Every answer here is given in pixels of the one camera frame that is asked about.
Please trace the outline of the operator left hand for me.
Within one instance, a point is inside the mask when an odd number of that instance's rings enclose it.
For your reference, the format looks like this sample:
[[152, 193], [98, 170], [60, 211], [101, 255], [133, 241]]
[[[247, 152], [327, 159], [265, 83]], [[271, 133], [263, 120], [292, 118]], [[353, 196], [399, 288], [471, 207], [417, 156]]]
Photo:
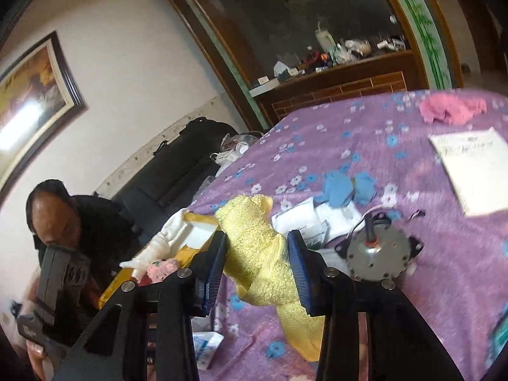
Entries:
[[35, 375], [41, 381], [45, 381], [43, 362], [46, 359], [44, 347], [26, 340], [28, 359]]

